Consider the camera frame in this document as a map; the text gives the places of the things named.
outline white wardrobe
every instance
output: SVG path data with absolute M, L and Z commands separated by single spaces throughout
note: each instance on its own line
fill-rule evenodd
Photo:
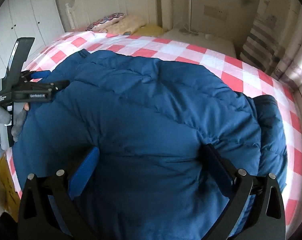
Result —
M 63 33 L 55 0 L 5 0 L 0 8 L 0 78 L 17 38 L 35 38 L 30 59 Z

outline blue puffer jacket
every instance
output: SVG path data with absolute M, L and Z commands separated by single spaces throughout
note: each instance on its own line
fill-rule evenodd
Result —
M 52 175 L 97 146 L 99 163 L 74 202 L 102 239 L 201 239 L 228 201 L 197 159 L 201 144 L 285 186 L 271 96 L 236 93 L 201 65 L 111 51 L 77 52 L 43 81 L 62 79 L 71 83 L 52 103 L 31 105 L 14 163 L 23 186 L 29 173 Z

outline mattress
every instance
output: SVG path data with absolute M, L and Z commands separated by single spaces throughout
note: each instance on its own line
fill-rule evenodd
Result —
M 111 50 L 130 55 L 155 57 L 205 66 L 231 89 L 249 97 L 263 94 L 274 96 L 278 102 L 286 135 L 288 169 L 283 201 L 286 225 L 289 229 L 302 196 L 302 128 L 299 110 L 287 87 L 264 72 L 225 54 L 196 45 L 154 37 L 111 35 L 106 33 L 66 33 L 46 47 L 24 70 L 53 70 L 66 57 L 81 49 L 89 52 Z M 12 150 L 6 152 L 16 192 L 22 191 L 16 175 Z

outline gloved hand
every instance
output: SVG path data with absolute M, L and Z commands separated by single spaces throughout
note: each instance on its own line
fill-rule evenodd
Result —
M 12 127 L 12 130 L 11 130 L 11 133 L 13 135 L 13 140 L 15 142 L 18 141 L 18 139 L 19 139 L 19 135 L 22 131 L 23 124 L 26 120 L 28 110 L 29 110 L 29 104 L 27 103 L 27 104 L 25 104 L 22 112 L 18 116 L 15 117 L 16 122 L 14 123 L 14 126 Z M 10 114 L 0 106 L 0 123 L 9 124 L 10 121 L 11 121 Z M 3 155 L 3 152 L 4 151 L 1 149 L 1 139 L 0 139 L 0 158 Z

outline white headboard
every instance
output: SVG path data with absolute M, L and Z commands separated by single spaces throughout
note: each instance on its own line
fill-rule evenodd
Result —
M 115 12 L 140 15 L 148 24 L 172 29 L 171 0 L 69 0 L 66 10 L 72 29 L 86 27 Z

